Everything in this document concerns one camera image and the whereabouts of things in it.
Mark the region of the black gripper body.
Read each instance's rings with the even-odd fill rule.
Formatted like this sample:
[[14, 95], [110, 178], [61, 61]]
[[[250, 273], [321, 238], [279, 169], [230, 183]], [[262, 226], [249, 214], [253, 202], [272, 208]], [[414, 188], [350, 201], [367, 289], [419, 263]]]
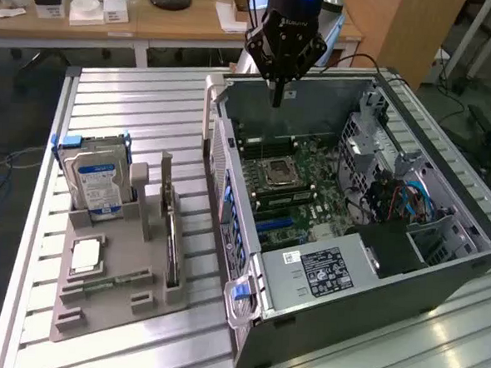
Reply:
[[318, 16], [324, 0], [268, 0], [264, 33], [275, 55], [279, 80], [280, 55], [283, 45], [296, 35], [313, 36], [319, 32]]

